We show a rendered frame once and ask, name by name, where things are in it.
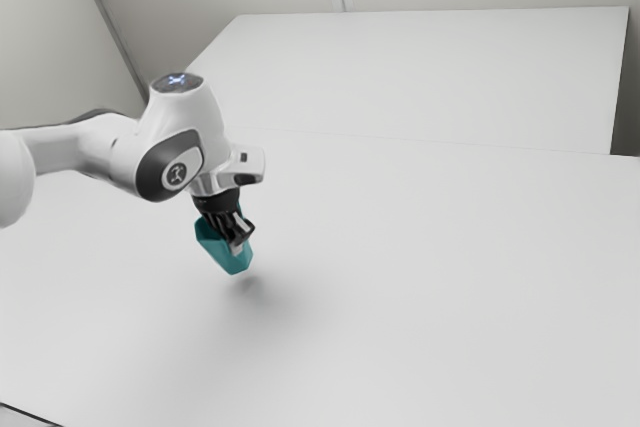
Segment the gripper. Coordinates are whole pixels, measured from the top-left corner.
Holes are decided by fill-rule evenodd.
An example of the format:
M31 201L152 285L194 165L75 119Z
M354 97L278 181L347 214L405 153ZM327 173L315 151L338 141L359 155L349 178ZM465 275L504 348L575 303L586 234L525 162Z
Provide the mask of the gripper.
M192 201L208 225L225 234L232 255L239 255L255 231L254 224L239 212L240 189L231 188L212 196L193 196Z

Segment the teal faceted mug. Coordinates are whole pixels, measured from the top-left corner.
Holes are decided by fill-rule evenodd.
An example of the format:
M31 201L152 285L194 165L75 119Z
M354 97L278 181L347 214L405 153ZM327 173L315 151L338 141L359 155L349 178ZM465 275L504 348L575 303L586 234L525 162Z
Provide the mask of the teal faceted mug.
M229 275L235 275L249 268L253 251L248 241L239 255L232 255L225 239L225 234L214 231L201 216L194 224L196 239L201 247Z

